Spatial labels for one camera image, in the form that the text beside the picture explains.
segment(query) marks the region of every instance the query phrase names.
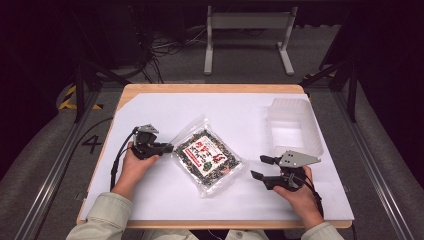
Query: transparent plastic container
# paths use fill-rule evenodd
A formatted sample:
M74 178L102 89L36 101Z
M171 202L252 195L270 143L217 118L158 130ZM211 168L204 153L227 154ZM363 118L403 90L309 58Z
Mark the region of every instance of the transparent plastic container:
M324 149L311 103L304 99L274 99L268 110L274 157L287 150L319 157Z

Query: hand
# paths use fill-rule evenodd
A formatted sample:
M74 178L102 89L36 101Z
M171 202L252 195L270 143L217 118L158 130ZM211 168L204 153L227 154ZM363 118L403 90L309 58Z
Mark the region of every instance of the hand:
M304 166L303 169L305 170L306 176L312 181L311 168ZM312 182L309 180L306 181L312 186ZM324 222L324 219L318 211L318 207L312 191L305 185L303 185L296 192L290 192L289 190L280 186L275 186L273 190L289 201L293 210L302 219L305 230L309 230Z
M131 150L133 144L133 142L128 143L128 150L125 153L121 176L111 191L130 200L135 185L143 178L146 171L159 159L158 155L144 160L138 159Z

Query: white surface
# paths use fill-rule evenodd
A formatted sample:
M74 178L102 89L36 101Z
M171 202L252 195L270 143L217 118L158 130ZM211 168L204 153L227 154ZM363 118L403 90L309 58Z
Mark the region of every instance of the white surface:
M307 96L261 93L139 94L115 115L80 218L86 218L100 193L109 191L112 163L135 126L150 123L159 130L157 142L170 142L181 129L204 113L214 132L234 152L246 159L249 164L247 171L238 175L233 184L214 197L201 198L189 176L177 166L176 159L164 155L137 186L130 220L297 220L298 217L283 198L266 190L264 184L250 174L250 170L265 175L279 174L276 165L262 163L259 159L260 155L272 154L267 113L275 98L307 99ZM311 168L316 190L323 198L325 218L353 220L352 210L321 131L319 135L324 153L321 162L311 165Z

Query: seaweed snack package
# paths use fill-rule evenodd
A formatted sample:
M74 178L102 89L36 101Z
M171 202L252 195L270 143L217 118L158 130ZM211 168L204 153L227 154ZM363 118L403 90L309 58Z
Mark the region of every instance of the seaweed snack package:
M212 131L204 115L185 127L171 143L173 157L194 181L201 197L222 191L246 168L246 161Z

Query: wrist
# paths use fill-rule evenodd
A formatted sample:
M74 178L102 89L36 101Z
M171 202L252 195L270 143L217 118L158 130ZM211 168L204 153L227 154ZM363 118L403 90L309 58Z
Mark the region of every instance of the wrist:
M118 180L115 187L111 190L111 192L121 195L128 200L131 200L132 193L134 189L134 184L123 184Z
M301 219L306 231L324 222L324 218L318 211L311 211Z

